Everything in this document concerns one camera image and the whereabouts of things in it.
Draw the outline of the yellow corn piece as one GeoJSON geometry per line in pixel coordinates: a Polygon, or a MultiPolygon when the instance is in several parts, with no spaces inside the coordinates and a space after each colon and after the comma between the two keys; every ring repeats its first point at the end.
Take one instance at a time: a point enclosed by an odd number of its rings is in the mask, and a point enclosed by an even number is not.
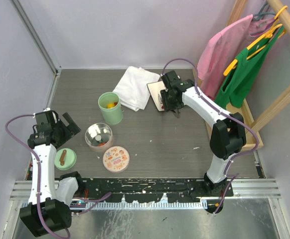
{"type": "Polygon", "coordinates": [[[115,107],[115,106],[116,106],[115,103],[109,103],[109,104],[107,104],[107,108],[108,108],[108,109],[111,109],[111,108],[113,108],[113,107],[115,107]]]}

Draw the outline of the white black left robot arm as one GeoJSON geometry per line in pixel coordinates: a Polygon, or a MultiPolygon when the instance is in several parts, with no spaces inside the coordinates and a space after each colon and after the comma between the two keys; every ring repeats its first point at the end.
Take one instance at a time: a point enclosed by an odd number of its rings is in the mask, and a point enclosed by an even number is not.
{"type": "Polygon", "coordinates": [[[35,237],[67,230],[72,223],[72,198],[85,193],[85,184],[77,171],[61,176],[55,186],[57,149],[80,132],[68,113],[63,117],[68,125],[49,108],[35,113],[34,132],[27,141],[32,156],[32,187],[28,205],[20,210],[19,216],[35,237]]]}

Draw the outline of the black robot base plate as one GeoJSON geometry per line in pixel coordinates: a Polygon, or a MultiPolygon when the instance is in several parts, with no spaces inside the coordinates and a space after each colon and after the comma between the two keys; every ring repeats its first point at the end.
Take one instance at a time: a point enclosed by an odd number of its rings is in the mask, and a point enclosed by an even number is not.
{"type": "Polygon", "coordinates": [[[202,179],[186,178],[82,178],[78,181],[79,189],[75,196],[96,200],[107,193],[109,203],[159,202],[163,196],[168,203],[200,202],[203,197],[233,196],[228,182],[220,188],[207,191],[202,179]]]}

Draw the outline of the round silver tin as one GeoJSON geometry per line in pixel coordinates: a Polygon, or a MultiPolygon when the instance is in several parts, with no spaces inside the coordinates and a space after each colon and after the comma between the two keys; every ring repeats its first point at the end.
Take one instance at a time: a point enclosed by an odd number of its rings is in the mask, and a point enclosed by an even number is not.
{"type": "Polygon", "coordinates": [[[114,143],[112,129],[105,123],[95,123],[88,127],[84,138],[94,152],[105,152],[114,143]]]}

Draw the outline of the tall green canister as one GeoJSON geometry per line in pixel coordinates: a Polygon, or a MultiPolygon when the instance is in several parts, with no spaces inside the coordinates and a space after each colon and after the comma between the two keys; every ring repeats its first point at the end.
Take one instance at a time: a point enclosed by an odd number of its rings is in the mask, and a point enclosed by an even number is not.
{"type": "Polygon", "coordinates": [[[116,93],[103,93],[98,99],[98,106],[107,124],[118,124],[122,121],[123,111],[121,107],[121,100],[116,93]],[[108,109],[107,104],[114,102],[118,102],[118,104],[115,107],[108,109]]]}

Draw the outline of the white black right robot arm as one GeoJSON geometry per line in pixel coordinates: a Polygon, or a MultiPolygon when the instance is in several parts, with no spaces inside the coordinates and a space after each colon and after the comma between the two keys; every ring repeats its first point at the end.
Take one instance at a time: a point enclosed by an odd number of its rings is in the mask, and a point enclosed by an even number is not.
{"type": "Polygon", "coordinates": [[[161,76],[165,89],[160,91],[165,112],[179,114],[184,106],[193,109],[211,127],[211,165],[204,174],[203,188],[209,196],[216,196],[224,188],[230,160],[246,144],[243,117],[231,114],[210,100],[192,80],[182,81],[175,71],[161,76]]]}

